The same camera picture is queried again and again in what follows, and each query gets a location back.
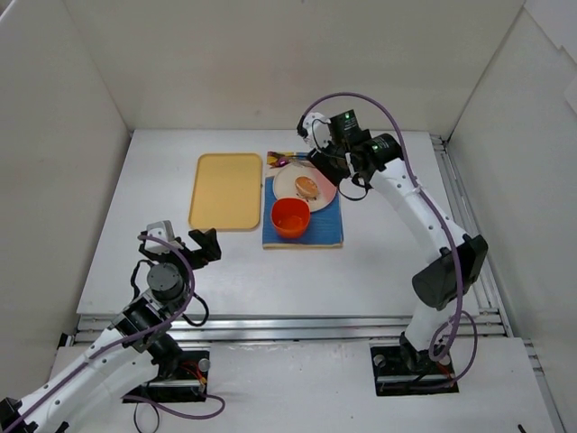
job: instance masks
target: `white plate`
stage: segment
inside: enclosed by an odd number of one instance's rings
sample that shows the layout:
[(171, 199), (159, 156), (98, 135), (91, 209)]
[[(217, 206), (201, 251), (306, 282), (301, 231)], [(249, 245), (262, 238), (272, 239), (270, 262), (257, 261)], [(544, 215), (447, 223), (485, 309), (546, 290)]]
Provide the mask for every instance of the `white plate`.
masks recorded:
[[(310, 178), (318, 186), (319, 195), (317, 198), (303, 198), (297, 193), (297, 187), (295, 186), (295, 180), (300, 176), (306, 176)], [(272, 191), (274, 196), (279, 198), (285, 197), (296, 197), (304, 199), (311, 212), (316, 212), (327, 207), (331, 201), (334, 200), (336, 195), (336, 187), (321, 174), (319, 170), (314, 167), (307, 167), (296, 164), (288, 164), (274, 177), (272, 182)]]

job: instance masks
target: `blue cloth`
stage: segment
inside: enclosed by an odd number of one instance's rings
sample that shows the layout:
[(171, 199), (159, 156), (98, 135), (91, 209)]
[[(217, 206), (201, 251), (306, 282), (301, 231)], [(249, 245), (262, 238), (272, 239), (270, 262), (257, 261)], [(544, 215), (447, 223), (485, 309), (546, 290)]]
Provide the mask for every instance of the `blue cloth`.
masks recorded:
[(264, 183), (264, 215), (262, 216), (262, 245), (298, 244), (298, 245), (335, 245), (343, 242), (343, 218), (338, 194), (325, 208), (313, 212), (305, 234), (299, 239), (284, 239), (270, 220), (270, 211), (276, 198), (272, 190), (273, 177), (266, 178)]

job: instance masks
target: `yellow tray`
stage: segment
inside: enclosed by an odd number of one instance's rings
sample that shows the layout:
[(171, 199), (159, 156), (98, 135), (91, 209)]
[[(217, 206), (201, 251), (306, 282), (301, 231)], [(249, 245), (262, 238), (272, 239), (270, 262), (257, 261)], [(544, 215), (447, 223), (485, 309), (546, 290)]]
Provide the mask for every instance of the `yellow tray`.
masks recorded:
[(256, 153), (198, 158), (188, 223), (207, 230), (251, 230), (261, 221), (262, 159)]

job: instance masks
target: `orange bowl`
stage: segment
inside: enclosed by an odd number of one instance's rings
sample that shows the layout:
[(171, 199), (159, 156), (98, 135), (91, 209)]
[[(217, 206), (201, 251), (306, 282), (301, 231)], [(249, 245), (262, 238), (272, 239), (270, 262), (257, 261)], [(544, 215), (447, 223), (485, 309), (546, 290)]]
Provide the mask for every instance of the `orange bowl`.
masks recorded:
[(296, 239), (302, 236), (310, 223), (310, 208), (300, 198), (279, 198), (270, 212), (270, 220), (280, 237)]

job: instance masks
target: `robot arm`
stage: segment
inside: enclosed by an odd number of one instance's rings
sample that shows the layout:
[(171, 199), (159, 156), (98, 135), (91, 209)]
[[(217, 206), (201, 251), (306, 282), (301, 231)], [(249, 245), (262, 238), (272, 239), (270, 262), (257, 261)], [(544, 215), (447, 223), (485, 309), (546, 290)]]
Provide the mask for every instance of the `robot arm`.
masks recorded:
[[(303, 138), (313, 149), (308, 159), (335, 186), (343, 179), (367, 191), (375, 189), (398, 212), (424, 252), (427, 267), (413, 277), (421, 300), (401, 336), (411, 370), (425, 371), (435, 331), (455, 311), (456, 276), (451, 246), (437, 216), (420, 194), (424, 187), (411, 182), (400, 145), (389, 134), (371, 137), (362, 130), (353, 110), (327, 119), (309, 113)], [(461, 262), (464, 293), (477, 280), (488, 246), (482, 236), (471, 238), (431, 199), (448, 226)]]
[[(193, 294), (191, 269), (219, 260), (214, 229), (188, 233), (200, 249), (190, 251), (172, 232), (170, 221), (149, 225), (139, 236), (139, 251), (156, 262), (147, 276), (149, 289), (128, 304), (88, 350), (39, 390), (20, 401), (0, 401), (0, 431), (63, 433), (77, 431), (88, 414), (157, 377), (170, 378), (182, 350), (167, 334), (171, 318)], [(164, 245), (150, 240), (160, 239)]]

